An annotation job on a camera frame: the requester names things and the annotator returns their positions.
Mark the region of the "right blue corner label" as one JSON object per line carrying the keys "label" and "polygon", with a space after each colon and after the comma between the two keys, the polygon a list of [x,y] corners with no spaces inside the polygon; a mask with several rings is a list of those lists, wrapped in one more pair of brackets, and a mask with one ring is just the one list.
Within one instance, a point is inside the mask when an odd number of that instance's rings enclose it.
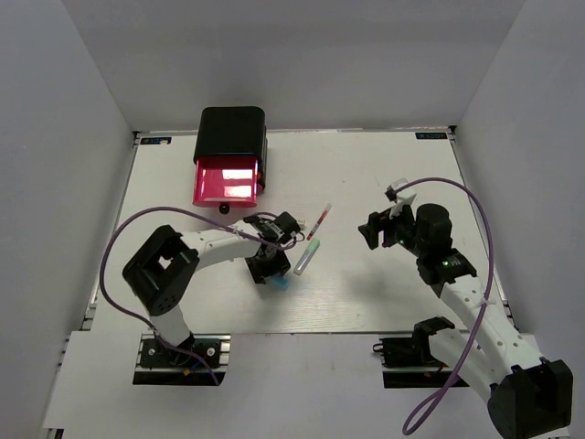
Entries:
{"label": "right blue corner label", "polygon": [[418,140],[447,140],[448,135],[443,132],[416,132]]}

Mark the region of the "pink top drawer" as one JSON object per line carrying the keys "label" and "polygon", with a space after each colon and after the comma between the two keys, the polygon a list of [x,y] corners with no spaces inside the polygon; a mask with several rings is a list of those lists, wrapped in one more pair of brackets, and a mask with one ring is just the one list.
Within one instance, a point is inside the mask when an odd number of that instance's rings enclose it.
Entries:
{"label": "pink top drawer", "polygon": [[195,165],[194,206],[218,209],[223,215],[257,206],[259,165],[254,156],[204,156]]}

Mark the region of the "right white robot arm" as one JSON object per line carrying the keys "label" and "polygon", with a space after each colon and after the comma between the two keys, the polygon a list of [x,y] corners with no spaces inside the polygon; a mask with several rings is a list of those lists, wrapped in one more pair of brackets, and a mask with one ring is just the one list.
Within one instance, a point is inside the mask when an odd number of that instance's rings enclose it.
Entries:
{"label": "right white robot arm", "polygon": [[571,370],[562,360],[546,359],[484,297],[477,271],[452,245],[447,209],[395,206],[371,213],[358,230],[370,249],[399,245],[412,253],[423,282],[469,331],[462,335],[445,317],[419,322],[412,342],[419,362],[439,361],[455,371],[484,401],[504,438],[532,438],[569,426]]}

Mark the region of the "blue highlighter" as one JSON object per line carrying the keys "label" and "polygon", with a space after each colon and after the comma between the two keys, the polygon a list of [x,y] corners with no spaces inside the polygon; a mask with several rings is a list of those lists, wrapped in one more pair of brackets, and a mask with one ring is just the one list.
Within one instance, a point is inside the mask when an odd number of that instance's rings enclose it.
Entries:
{"label": "blue highlighter", "polygon": [[290,285],[290,281],[287,278],[281,276],[273,276],[271,281],[281,290],[287,290]]}

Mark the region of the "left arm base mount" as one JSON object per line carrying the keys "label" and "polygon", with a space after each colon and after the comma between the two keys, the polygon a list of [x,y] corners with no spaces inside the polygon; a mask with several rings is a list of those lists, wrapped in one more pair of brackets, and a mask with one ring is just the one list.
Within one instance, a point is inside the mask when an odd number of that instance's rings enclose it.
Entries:
{"label": "left arm base mount", "polygon": [[166,348],[153,334],[143,334],[133,373],[133,385],[213,387],[225,378],[230,352],[229,335],[195,336],[190,349],[198,359]]}

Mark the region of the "blue corner label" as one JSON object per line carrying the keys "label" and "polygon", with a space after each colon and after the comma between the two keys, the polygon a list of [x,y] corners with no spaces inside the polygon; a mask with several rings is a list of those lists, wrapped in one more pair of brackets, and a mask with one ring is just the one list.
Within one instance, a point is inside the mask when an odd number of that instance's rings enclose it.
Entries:
{"label": "blue corner label", "polygon": [[171,136],[142,137],[140,139],[140,145],[170,145],[171,143]]}
{"label": "blue corner label", "polygon": [[443,132],[416,132],[418,140],[447,140],[448,135]]}

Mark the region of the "green highlighter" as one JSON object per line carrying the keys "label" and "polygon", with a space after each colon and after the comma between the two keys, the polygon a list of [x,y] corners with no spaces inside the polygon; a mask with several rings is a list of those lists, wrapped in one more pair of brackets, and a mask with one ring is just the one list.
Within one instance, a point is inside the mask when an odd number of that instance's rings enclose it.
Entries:
{"label": "green highlighter", "polygon": [[311,260],[313,259],[314,255],[318,251],[321,242],[313,238],[310,240],[309,244],[307,245],[305,251],[303,252],[301,258],[296,263],[293,269],[293,273],[296,275],[302,275]]}

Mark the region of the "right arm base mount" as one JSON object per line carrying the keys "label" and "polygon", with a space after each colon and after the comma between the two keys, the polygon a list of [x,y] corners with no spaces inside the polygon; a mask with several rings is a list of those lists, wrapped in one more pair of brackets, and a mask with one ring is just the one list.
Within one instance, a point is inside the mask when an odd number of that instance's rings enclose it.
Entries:
{"label": "right arm base mount", "polygon": [[409,336],[380,338],[372,351],[381,358],[384,388],[441,388],[451,369],[431,355],[429,339],[445,329],[455,329],[454,323],[436,316],[417,323]]}

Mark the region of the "black drawer cabinet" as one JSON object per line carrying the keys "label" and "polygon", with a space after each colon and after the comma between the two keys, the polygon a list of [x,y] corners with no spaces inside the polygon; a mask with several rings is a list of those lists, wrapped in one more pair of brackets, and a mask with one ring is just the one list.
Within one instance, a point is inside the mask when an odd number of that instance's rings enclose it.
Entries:
{"label": "black drawer cabinet", "polygon": [[200,117],[193,163],[211,155],[251,155],[266,187],[268,140],[265,111],[258,106],[205,108]]}

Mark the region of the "red pen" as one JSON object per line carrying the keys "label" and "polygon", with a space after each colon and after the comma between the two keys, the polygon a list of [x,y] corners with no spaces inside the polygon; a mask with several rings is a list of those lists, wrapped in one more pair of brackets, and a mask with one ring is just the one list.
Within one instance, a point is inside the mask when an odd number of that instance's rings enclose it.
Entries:
{"label": "red pen", "polygon": [[331,208],[332,208],[332,204],[331,203],[327,203],[325,205],[325,208],[322,211],[322,213],[320,214],[318,220],[316,221],[316,223],[313,225],[313,227],[311,228],[311,230],[309,231],[309,233],[306,236],[306,239],[308,241],[310,241],[313,238],[313,236],[315,235],[315,233],[318,231],[318,229],[320,228],[321,224],[324,222],[324,219],[326,218],[326,216],[330,212]]}

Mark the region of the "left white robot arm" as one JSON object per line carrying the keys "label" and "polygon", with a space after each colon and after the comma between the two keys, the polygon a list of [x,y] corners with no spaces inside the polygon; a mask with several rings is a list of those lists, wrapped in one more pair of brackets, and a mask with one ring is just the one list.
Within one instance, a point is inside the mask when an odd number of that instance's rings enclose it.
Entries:
{"label": "left white robot arm", "polygon": [[163,341],[162,354],[182,365],[193,354],[193,335],[180,302],[195,273],[227,261],[243,260],[255,284],[266,284],[291,269],[286,249],[302,233],[284,211],[276,217],[250,215],[229,226],[181,233],[157,228],[126,263],[122,277],[138,297]]}

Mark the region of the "left blue corner label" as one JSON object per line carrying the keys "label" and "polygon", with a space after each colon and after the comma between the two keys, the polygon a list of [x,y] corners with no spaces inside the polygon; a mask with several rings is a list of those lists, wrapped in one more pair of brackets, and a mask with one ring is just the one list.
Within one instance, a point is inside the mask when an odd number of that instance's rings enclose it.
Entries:
{"label": "left blue corner label", "polygon": [[171,143],[171,136],[142,137],[140,139],[140,145],[170,145]]}

